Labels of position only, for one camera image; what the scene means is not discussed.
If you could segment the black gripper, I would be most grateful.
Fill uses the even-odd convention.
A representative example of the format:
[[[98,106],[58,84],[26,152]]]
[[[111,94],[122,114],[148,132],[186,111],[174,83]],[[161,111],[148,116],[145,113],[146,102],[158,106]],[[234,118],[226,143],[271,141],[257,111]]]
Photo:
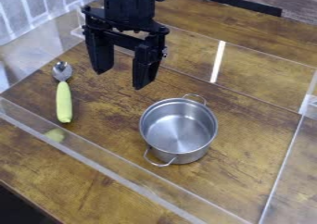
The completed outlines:
[[[156,3],[166,0],[105,0],[105,6],[85,6],[83,25],[93,69],[98,74],[114,66],[114,46],[135,49],[133,86],[142,89],[156,80],[165,56],[169,28],[156,22]]]

